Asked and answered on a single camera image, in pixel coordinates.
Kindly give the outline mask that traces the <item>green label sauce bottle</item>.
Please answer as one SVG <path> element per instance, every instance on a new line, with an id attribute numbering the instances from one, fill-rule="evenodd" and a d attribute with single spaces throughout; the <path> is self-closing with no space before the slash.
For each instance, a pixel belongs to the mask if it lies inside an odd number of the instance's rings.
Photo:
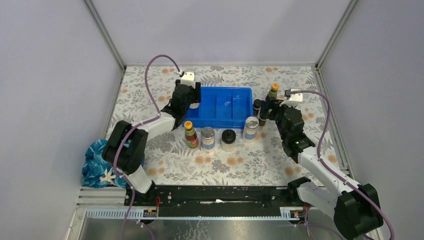
<path id="1" fill-rule="evenodd" d="M 270 90 L 268 91 L 266 97 L 265 97 L 265 101 L 268 100 L 275 100 L 278 96 L 278 90 L 279 90 L 280 85 L 277 82 L 274 82 L 271 87 Z"/>

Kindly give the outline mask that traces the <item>yellow cap sauce bottle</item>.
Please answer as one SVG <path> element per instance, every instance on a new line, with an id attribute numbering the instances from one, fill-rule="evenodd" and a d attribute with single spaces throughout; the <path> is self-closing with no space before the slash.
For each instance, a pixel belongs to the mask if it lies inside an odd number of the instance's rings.
<path id="1" fill-rule="evenodd" d="M 193 123 L 187 120 L 184 122 L 183 126 L 185 128 L 185 139 L 187 146 L 189 148 L 196 148 L 199 145 L 199 140 Z"/>

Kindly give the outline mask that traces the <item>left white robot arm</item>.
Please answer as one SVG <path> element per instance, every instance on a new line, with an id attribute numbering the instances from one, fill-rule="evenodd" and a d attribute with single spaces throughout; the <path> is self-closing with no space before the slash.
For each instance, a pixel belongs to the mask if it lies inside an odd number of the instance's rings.
<path id="1" fill-rule="evenodd" d="M 149 140 L 171 132 L 181 126 L 189 107 L 201 102 L 201 83 L 194 86 L 176 81 L 172 98 L 153 119 L 132 125 L 124 120 L 116 123 L 102 152 L 102 158 L 115 170 L 116 175 L 127 180 L 136 192 L 136 199 L 144 206 L 152 204 L 154 182 L 142 167 L 145 148 Z"/>

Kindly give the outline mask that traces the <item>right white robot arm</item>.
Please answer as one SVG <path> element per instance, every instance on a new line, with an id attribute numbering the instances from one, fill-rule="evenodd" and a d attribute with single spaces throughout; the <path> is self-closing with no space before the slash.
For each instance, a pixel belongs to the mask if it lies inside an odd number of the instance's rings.
<path id="1" fill-rule="evenodd" d="M 369 183 L 362 185 L 318 156 L 318 148 L 304 133 L 300 110 L 282 100 L 261 101 L 259 121 L 274 121 L 284 153 L 311 172 L 325 187 L 321 189 L 307 178 L 288 184 L 287 201 L 293 206 L 311 204 L 333 219 L 339 233 L 353 240 L 384 224 L 377 190 Z"/>

